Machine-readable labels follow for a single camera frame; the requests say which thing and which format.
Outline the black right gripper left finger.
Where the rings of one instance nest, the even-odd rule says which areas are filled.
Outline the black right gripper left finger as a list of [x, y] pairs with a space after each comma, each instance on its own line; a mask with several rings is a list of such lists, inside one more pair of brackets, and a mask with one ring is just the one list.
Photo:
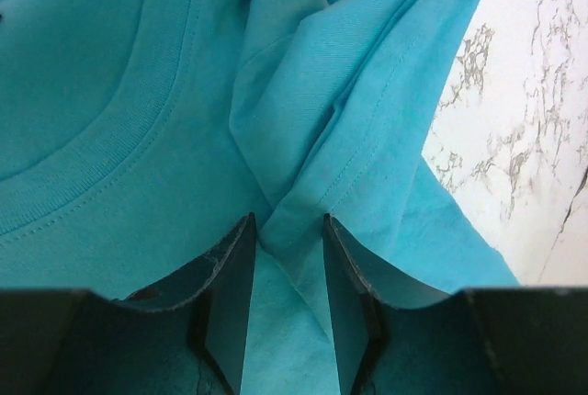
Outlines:
[[239, 394], [254, 281], [256, 222], [249, 213], [211, 248], [115, 303], [144, 313], [188, 309], [187, 344], [225, 394]]

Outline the turquoise t shirt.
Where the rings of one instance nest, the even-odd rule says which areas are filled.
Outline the turquoise t shirt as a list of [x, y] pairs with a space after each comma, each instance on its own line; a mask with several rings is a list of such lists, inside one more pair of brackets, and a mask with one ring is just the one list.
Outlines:
[[259, 229], [246, 394], [339, 390], [332, 214], [445, 292], [512, 286], [422, 149], [480, 0], [1, 0], [1, 285], [121, 299]]

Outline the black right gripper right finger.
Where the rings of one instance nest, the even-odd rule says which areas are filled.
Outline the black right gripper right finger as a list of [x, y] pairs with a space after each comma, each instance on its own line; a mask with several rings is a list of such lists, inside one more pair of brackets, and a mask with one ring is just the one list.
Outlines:
[[404, 273], [331, 215], [322, 243], [341, 392], [463, 393], [462, 293]]

